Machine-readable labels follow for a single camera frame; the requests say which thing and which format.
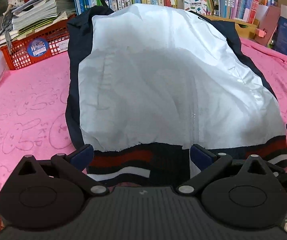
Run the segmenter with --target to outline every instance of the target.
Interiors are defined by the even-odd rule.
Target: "barcode label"
[[[56,43],[57,50],[60,52],[68,50],[69,39]]]

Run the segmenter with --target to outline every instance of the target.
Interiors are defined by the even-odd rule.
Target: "sticker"
[[[28,46],[28,54],[32,57],[40,57],[49,49],[48,42],[43,38],[36,38]]]
[[[68,50],[69,39],[56,43],[57,50],[60,52]]]

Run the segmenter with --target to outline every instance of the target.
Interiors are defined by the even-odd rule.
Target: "box with pencil illustration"
[[[177,0],[177,8],[196,13],[207,14],[207,0]]]

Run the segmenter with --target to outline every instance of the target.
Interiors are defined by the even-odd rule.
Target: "triangular hole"
[[[260,165],[259,161],[257,160],[252,161],[248,172],[260,174],[260,175],[266,175],[265,170],[263,169],[263,167]]]
[[[19,175],[28,175],[28,174],[34,174],[34,173],[36,173],[36,170],[32,166],[31,162],[25,162],[21,170],[19,171]]]

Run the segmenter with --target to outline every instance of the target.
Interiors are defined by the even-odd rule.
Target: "bookshelf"
[[[232,20],[228,18],[222,18],[214,15],[206,15],[206,17],[210,20],[217,20],[217,21],[226,21],[226,22],[234,22],[235,23],[235,29],[238,33],[239,37],[245,38],[245,39],[253,39],[255,36],[255,30],[258,28],[258,21],[254,21],[253,24],[242,22],[239,20]]]

